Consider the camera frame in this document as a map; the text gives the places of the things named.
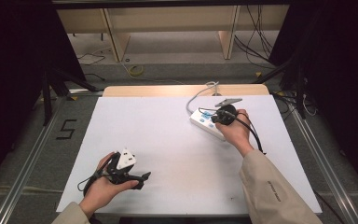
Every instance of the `power strip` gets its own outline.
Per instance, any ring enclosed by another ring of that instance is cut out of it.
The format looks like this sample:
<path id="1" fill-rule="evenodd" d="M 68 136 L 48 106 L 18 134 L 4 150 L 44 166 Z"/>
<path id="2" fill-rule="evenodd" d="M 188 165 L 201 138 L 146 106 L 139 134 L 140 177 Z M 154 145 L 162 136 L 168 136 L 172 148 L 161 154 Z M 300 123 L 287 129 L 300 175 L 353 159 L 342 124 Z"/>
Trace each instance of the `power strip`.
<path id="1" fill-rule="evenodd" d="M 208 133 L 213 134 L 222 141 L 226 141 L 223 134 L 216 128 L 214 123 L 211 120 L 212 114 L 208 111 L 200 112 L 199 110 L 194 111 L 190 116 L 190 121 L 199 126 L 201 129 L 205 130 Z"/>

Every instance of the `white tabletop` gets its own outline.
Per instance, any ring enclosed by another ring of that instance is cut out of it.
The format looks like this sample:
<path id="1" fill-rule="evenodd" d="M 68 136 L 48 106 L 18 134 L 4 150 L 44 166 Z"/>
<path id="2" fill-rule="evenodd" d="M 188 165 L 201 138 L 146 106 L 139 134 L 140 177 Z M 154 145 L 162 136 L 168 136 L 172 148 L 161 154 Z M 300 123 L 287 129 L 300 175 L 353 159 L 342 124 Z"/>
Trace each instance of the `white tabletop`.
<path id="1" fill-rule="evenodd" d="M 230 96 L 243 100 L 267 157 L 313 212 L 321 208 L 269 95 Z M 80 202 L 77 184 L 94 172 L 98 161 L 126 147 L 137 164 L 131 175 L 151 172 L 142 190 L 120 193 L 99 213 L 118 216 L 243 216 L 248 214 L 241 188 L 241 155 L 235 147 L 192 124 L 186 111 L 191 97 L 103 97 L 95 106 L 57 208 Z M 190 104 L 214 108 L 227 97 L 202 96 Z"/>

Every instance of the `person's left hand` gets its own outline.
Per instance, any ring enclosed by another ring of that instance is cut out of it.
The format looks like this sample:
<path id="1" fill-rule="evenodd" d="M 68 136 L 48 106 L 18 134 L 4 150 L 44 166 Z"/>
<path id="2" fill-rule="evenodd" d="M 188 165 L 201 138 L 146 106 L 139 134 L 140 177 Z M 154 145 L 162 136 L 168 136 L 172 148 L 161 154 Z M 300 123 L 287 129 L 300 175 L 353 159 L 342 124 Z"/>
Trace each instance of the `person's left hand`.
<path id="1" fill-rule="evenodd" d="M 115 152 L 109 153 L 98 164 L 98 169 L 114 154 Z M 107 206 L 112 199 L 120 192 L 126 189 L 132 189 L 139 182 L 137 180 L 127 181 L 125 183 L 114 185 L 106 177 L 98 178 L 90 187 L 86 193 L 86 196 L 79 204 L 80 208 L 86 214 L 87 218 L 90 218 L 92 214 Z"/>

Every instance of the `hand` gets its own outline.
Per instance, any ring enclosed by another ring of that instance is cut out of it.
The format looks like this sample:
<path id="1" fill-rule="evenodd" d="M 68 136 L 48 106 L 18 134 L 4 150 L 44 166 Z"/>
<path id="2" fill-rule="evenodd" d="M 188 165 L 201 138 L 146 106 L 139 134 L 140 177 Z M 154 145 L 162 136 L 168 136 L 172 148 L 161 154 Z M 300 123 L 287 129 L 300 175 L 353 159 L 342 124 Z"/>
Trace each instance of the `hand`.
<path id="1" fill-rule="evenodd" d="M 237 112 L 237 118 L 250 125 L 249 115 L 246 110 L 239 109 Z M 245 157 L 248 152 L 254 150 L 249 142 L 249 129 L 238 121 L 234 120 L 230 125 L 216 123 L 216 128 L 222 132 L 226 140 L 231 143 L 243 157 Z"/>
<path id="2" fill-rule="evenodd" d="M 103 159 L 100 160 L 98 168 L 109 160 L 109 158 L 115 152 L 109 153 Z M 132 189 L 139 182 L 137 180 L 127 181 L 125 183 L 114 185 L 106 177 L 98 178 L 90 187 L 86 193 L 86 196 L 79 204 L 80 208 L 86 214 L 87 218 L 90 218 L 92 214 L 99 208 L 107 206 L 112 199 L 120 192 L 126 189 Z"/>

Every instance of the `beige sleeve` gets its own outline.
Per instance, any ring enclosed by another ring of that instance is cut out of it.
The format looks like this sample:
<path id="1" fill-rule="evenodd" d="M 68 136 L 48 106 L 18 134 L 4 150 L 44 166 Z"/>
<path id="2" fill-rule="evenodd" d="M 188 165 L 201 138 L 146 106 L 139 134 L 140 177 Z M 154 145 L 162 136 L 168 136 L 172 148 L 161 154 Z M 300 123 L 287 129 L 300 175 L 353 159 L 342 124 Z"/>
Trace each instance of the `beige sleeve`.
<path id="1" fill-rule="evenodd" d="M 77 203 L 69 203 L 68 206 L 54 219 L 52 224 L 90 224 L 86 215 Z"/>
<path id="2" fill-rule="evenodd" d="M 252 223 L 322 223 L 260 151 L 246 154 L 240 175 Z"/>

